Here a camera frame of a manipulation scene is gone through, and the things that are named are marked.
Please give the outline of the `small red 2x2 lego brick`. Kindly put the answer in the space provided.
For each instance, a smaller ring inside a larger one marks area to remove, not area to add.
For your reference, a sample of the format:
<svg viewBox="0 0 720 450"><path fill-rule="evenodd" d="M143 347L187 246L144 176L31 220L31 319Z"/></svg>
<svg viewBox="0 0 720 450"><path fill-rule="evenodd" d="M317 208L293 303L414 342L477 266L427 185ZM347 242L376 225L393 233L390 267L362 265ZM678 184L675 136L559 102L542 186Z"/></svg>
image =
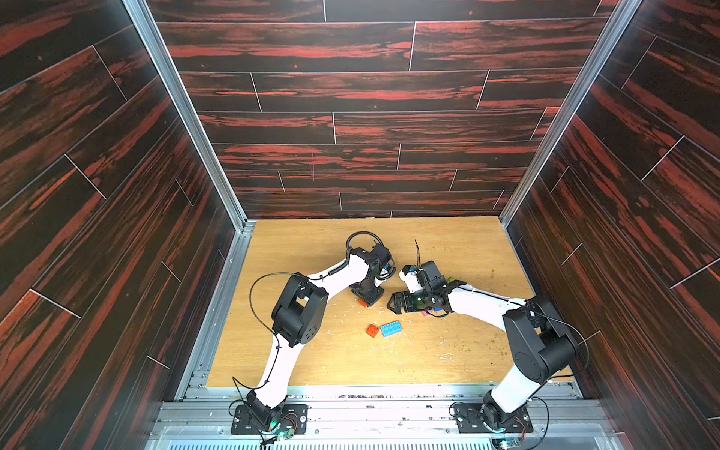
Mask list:
<svg viewBox="0 0 720 450"><path fill-rule="evenodd" d="M366 333L369 336L371 336L372 338L376 338L378 336L378 334L380 333L380 328L378 328L378 326L376 326L375 324L371 324L367 328Z"/></svg>

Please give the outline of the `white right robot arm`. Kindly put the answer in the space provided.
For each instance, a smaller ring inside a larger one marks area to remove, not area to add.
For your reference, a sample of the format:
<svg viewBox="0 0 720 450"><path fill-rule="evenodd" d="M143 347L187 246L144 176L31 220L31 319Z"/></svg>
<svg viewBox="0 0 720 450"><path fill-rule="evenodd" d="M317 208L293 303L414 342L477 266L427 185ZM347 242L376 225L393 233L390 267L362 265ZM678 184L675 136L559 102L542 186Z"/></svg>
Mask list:
<svg viewBox="0 0 720 450"><path fill-rule="evenodd" d="M501 431L556 372L579 356L572 327L542 296L520 299L479 290L459 279L443 277L434 262L407 265L400 272L407 289L395 292L387 308L402 314L424 311L435 318L460 314L505 333L513 366L492 388L479 408L484 425Z"/></svg>

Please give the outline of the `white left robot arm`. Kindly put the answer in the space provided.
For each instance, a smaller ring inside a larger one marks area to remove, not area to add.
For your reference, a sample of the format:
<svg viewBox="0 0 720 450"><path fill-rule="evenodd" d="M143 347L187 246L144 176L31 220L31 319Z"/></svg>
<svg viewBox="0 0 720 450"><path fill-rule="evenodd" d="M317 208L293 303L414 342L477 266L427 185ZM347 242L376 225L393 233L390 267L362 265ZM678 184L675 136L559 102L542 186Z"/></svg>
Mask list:
<svg viewBox="0 0 720 450"><path fill-rule="evenodd" d="M281 421L294 366L304 346L320 331L328 301L349 288L373 305L384 294L382 283L395 270L390 251L378 244L371 251L350 249L344 261L320 273L290 275L271 313L274 342L262 380L246 397L249 412L263 431L275 429Z"/></svg>

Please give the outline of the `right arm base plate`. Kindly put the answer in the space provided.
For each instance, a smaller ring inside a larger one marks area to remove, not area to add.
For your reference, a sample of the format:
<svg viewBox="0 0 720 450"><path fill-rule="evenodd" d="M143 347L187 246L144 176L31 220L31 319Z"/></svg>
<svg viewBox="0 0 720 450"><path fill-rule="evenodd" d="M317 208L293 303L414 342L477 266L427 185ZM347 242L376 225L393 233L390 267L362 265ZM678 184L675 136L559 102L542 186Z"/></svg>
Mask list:
<svg viewBox="0 0 720 450"><path fill-rule="evenodd" d="M528 434L534 431L526 406L515 412L504 412L494 404L456 401L448 412L460 433Z"/></svg>

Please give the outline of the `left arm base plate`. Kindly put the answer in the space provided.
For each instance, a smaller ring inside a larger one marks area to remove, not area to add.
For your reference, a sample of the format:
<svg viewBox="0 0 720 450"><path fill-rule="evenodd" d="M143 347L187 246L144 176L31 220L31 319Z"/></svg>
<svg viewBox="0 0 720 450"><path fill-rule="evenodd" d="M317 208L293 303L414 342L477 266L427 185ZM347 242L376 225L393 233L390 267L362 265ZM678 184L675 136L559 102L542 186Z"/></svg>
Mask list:
<svg viewBox="0 0 720 450"><path fill-rule="evenodd" d="M245 404L238 404L232 417L232 435L274 435L279 440L304 435L308 427L307 404L283 404L273 410L255 411Z"/></svg>

